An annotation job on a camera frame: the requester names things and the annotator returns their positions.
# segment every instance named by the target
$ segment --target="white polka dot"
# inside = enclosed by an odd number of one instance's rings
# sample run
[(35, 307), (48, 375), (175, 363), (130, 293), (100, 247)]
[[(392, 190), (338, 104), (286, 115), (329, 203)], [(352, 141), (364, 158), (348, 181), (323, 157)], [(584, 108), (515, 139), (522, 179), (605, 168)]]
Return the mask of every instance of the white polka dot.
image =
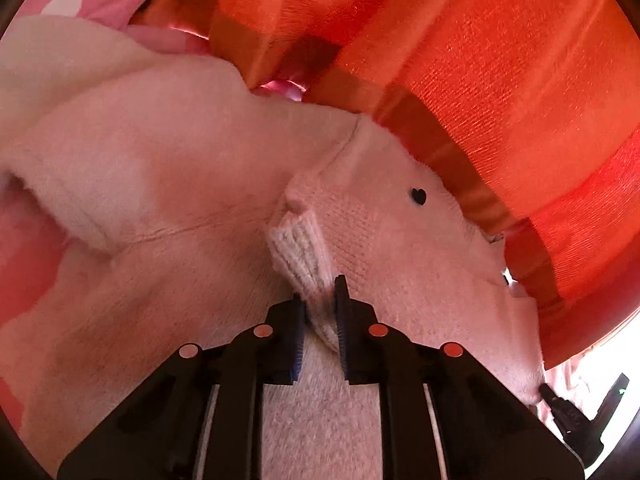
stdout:
[(82, 0), (51, 0), (44, 6), (41, 14), (74, 17), (78, 15), (81, 8)]

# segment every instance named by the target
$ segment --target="sheer orange fabric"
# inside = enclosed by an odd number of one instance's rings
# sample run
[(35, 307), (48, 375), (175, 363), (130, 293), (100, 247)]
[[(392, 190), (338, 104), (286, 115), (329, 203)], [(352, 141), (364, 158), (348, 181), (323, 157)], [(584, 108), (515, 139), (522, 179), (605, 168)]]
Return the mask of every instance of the sheer orange fabric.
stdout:
[(640, 304), (640, 40), (614, 0), (150, 0), (135, 20), (399, 136), (505, 233), (547, 367)]

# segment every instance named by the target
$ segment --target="clothing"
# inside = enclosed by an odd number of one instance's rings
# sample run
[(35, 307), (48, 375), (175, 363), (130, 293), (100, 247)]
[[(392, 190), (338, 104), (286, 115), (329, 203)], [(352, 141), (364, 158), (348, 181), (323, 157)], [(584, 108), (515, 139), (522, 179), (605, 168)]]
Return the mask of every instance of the clothing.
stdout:
[[(49, 472), (181, 344), (225, 344), (298, 290), (312, 328), (300, 382), (266, 389), (264, 478), (380, 478), (377, 388), (344, 382), (317, 300), (338, 272), (381, 322), (458, 341), (537, 400), (536, 305), (510, 294), (503, 246), (367, 116), (255, 96), (228, 62), (60, 16), (14, 22), (0, 95), (1, 185), (20, 178), (70, 237), (55, 284), (0, 328), (20, 436)], [(292, 254), (322, 259), (316, 288), (284, 270), (305, 268)]]

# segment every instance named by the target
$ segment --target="knit garment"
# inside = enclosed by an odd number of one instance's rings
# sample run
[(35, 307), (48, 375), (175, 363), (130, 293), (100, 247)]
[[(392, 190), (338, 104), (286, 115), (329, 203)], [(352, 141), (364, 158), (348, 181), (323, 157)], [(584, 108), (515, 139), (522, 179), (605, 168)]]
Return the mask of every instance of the knit garment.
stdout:
[(537, 400), (536, 305), (504, 283), (501, 243), (367, 116), (255, 96), (228, 62), (32, 16), (0, 42), (0, 174), (70, 236), (53, 287), (0, 327), (20, 437), (52, 474), (180, 345), (226, 344), (297, 291), (302, 374), (266, 387), (262, 477), (382, 478), (377, 387), (348, 386), (335, 352), (338, 273), (381, 322), (458, 341)]

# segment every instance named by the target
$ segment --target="black heart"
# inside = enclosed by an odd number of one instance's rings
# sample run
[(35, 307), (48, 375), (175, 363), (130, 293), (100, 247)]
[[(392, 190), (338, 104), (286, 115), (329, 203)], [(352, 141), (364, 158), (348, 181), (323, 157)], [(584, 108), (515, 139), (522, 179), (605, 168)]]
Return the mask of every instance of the black heart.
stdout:
[(415, 189), (415, 187), (411, 190), (411, 198), (414, 199), (415, 203), (419, 205), (424, 205), (427, 202), (427, 192), (423, 189)]

